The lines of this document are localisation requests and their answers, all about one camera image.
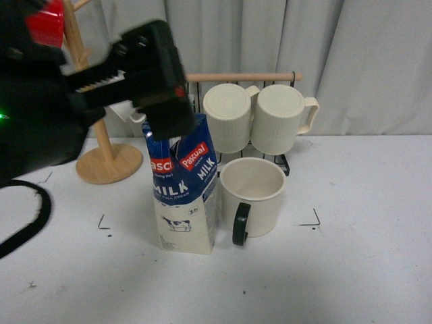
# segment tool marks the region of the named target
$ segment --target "wooden mug tree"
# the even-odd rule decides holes
[[[90,49],[84,48],[75,11],[91,0],[80,0],[72,5],[63,0],[65,46],[69,50],[76,71],[88,68]],[[103,119],[93,126],[99,147],[82,155],[76,164],[76,172],[86,182],[111,184],[134,174],[142,165],[141,152],[128,144],[111,144]]]

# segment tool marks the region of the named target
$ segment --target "milk carton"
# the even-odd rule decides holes
[[[155,141],[148,123],[142,131],[151,158],[160,247],[210,254],[219,210],[217,160],[206,115],[195,118],[195,131],[181,138]]]

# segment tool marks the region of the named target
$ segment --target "red part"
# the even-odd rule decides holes
[[[186,97],[186,91],[181,86],[175,86],[174,87],[174,93],[175,93],[177,98]]]
[[[63,44],[64,10],[62,0],[53,0],[38,13],[26,18],[33,41],[38,44],[61,47]]]

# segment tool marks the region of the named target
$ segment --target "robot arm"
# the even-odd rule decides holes
[[[131,100],[146,114],[157,140],[194,129],[166,22],[126,32],[103,63],[64,76],[61,50],[32,42],[24,23],[45,3],[0,0],[0,188],[25,173],[76,159],[88,128],[105,115],[104,106],[120,101]]]

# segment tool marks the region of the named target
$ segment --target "wooden base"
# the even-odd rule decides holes
[[[91,184],[112,184],[134,174],[142,165],[141,152],[127,144],[112,144],[114,160],[106,161],[101,148],[84,154],[76,163],[76,172]]]

